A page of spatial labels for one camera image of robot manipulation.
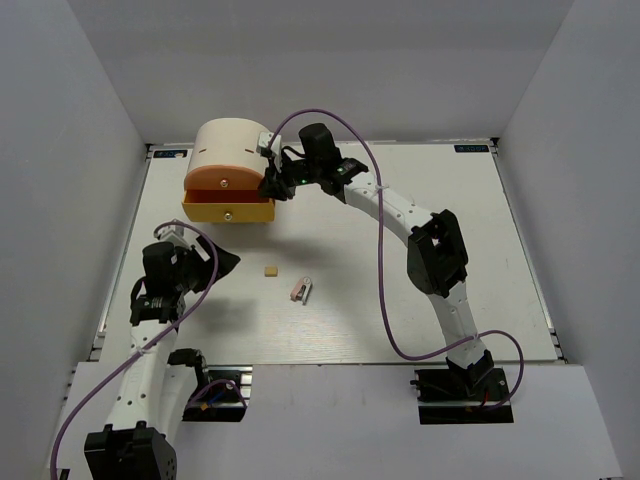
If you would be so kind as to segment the small beige eraser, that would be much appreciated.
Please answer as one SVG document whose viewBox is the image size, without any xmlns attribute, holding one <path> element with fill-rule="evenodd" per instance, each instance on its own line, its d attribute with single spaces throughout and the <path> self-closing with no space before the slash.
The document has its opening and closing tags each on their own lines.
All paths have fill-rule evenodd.
<svg viewBox="0 0 640 480">
<path fill-rule="evenodd" d="M 278 268 L 276 266 L 267 266 L 264 269 L 264 275 L 266 277 L 275 277 L 278 275 Z"/>
</svg>

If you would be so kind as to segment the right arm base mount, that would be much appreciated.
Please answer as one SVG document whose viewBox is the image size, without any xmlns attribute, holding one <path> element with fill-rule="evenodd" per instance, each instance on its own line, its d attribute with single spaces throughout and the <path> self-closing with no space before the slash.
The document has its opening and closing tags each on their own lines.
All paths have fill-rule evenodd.
<svg viewBox="0 0 640 480">
<path fill-rule="evenodd" d="M 417 392 L 421 425 L 512 424 L 514 416 L 506 376 L 494 368 L 468 392 L 448 369 L 414 371 L 410 384 Z"/>
</svg>

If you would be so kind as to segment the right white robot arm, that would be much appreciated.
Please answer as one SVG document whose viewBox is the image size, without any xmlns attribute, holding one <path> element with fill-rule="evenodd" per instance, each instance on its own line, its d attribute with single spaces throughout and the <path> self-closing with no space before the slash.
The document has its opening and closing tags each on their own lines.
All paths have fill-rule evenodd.
<svg viewBox="0 0 640 480">
<path fill-rule="evenodd" d="M 468 254 L 457 217 L 449 210 L 433 213 L 382 185 L 373 170 L 342 155 L 322 123 L 299 133 L 304 150 L 291 159 L 278 135 L 261 132 L 257 151 L 267 159 L 259 194 L 286 201 L 297 188 L 317 184 L 329 196 L 364 212 L 407 248 L 407 275 L 431 302 L 447 347 L 446 363 L 453 390 L 472 399 L 488 385 L 494 367 L 471 312 L 466 291 Z"/>
</svg>

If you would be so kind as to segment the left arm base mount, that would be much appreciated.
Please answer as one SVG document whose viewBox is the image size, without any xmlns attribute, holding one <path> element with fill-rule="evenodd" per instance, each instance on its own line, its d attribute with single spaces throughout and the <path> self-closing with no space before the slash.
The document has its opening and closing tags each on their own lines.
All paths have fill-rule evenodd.
<svg viewBox="0 0 640 480">
<path fill-rule="evenodd" d="M 239 423 L 251 397 L 252 366 L 213 366 L 204 369 L 182 420 L 191 423 Z"/>
</svg>

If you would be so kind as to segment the orange organizer drawer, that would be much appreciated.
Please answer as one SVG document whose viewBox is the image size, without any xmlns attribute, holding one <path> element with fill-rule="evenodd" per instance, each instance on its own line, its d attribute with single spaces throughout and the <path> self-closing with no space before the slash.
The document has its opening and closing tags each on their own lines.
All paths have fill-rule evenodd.
<svg viewBox="0 0 640 480">
<path fill-rule="evenodd" d="M 185 190 L 257 190 L 263 175 L 253 169 L 234 165 L 207 165 L 190 170 L 184 179 Z"/>
</svg>

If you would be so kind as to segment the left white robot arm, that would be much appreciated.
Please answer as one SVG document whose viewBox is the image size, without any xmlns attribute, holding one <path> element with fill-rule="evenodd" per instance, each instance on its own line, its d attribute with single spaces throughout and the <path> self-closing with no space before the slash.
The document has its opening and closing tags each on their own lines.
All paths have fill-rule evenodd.
<svg viewBox="0 0 640 480">
<path fill-rule="evenodd" d="M 102 430 L 87 435 L 84 455 L 94 479 L 174 479 L 173 439 L 188 401 L 205 396 L 211 374 L 197 349 L 176 348 L 175 323 L 185 297 L 228 275 L 239 256 L 198 237 L 168 233 L 142 251 L 143 276 L 130 295 L 130 352 Z"/>
</svg>

